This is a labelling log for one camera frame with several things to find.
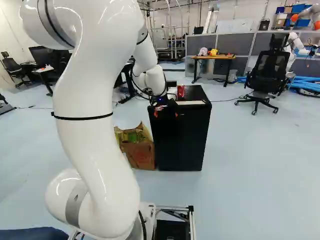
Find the black cabinet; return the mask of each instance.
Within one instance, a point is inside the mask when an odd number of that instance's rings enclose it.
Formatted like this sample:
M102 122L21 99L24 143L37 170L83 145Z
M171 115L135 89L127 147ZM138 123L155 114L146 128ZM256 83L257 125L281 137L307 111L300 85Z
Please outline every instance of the black cabinet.
M148 107L155 162L161 171L201 171L212 105L200 85L186 86L178 102L183 104L157 114Z

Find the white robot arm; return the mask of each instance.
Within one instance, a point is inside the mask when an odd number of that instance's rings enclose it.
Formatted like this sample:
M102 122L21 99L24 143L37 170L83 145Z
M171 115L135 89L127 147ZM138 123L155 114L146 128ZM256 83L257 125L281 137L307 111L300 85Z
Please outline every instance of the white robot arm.
M304 55L304 56L308 56L310 54L310 50L307 50L304 46L304 44L302 43L302 41L300 40L300 38L298 37L298 35L295 32L290 32L287 43L284 47L284 51L290 53L290 58L286 67L286 71L288 72L292 66L292 64L295 62L296 60L296 54L294 53L295 49L298 49L299 55Z
M74 49L54 88L53 115L75 169L49 184L47 208L95 239L124 240L137 221L140 190L115 139L113 87L131 55L141 87L160 95L166 86L139 5L135 0L24 0L19 15L38 44Z
M291 17L293 22L296 22L299 18L310 18L312 20L312 29L320 30L320 4L316 3L311 7L306 8L299 14L294 14Z

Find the red cup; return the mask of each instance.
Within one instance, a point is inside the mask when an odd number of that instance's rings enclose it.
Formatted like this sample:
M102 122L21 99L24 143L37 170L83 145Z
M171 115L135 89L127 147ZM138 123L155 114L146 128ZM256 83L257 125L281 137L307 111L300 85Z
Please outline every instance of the red cup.
M184 98L185 97L185 90L186 86L185 85L178 85L178 98Z

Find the black mesh chair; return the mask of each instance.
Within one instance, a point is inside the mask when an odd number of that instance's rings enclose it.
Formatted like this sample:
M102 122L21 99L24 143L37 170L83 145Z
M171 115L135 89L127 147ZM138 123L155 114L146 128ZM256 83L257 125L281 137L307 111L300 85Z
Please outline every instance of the black mesh chair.
M0 93L0 101L3 101L5 104L8 104L8 102L6 101L5 96L3 96L1 93Z
M21 82L19 82L18 84L15 84L16 88L19 88L23 84L25 85L30 84L29 81L24 81L24 77L26 76L26 73L23 70L23 68L18 63L16 63L16 61L13 58L7 57L3 59L2 62L6 71L11 77L21 79Z
M256 61L252 71L247 75L244 88L253 89L252 95L245 95L243 100L238 100L234 104L255 102L252 115L256 115L258 104L261 103L274 109L276 114L278 107L269 104L269 94L278 94L283 92L287 84L286 67L289 61L290 53L286 51L262 51Z

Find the gray partition wall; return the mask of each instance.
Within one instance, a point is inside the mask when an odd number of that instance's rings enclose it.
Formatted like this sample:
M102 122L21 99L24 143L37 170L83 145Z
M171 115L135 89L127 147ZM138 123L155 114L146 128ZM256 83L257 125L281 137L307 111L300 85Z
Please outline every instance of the gray partition wall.
M296 59L291 69L297 76L320 77L320 60Z
M231 70L236 69L238 72L236 73L237 76L243 76L245 74L245 69L247 65L248 57L237 57L236 59L232 60ZM228 61L226 60L214 60L214 68L213 74L214 75L226 75L228 70Z
M238 33L218 35L216 48L220 53L232 53L236 55L248 56L254 33Z
M295 31L303 44L320 45L320 32L314 31ZM204 34L204 35L189 35L186 37L186 56L188 64L186 64L186 77L192 76L193 60L190 56L197 55L200 48L217 48L221 53L234 53L237 55L233 61L231 69L237 69L237 75L243 76L246 68L249 65L254 66L251 57L258 56L261 51L270 49L269 43L272 34L283 35L289 34L290 31L258 31L247 33L234 34ZM203 77L214 78L214 75L225 75L227 71L227 62L224 60L214 60L213 71L207 72ZM311 60L306 60L304 57L297 57L292 70L298 76L320 77L320 57L312 57Z
M187 55L197 55L201 48L216 47L216 35L194 35L186 39L186 52Z

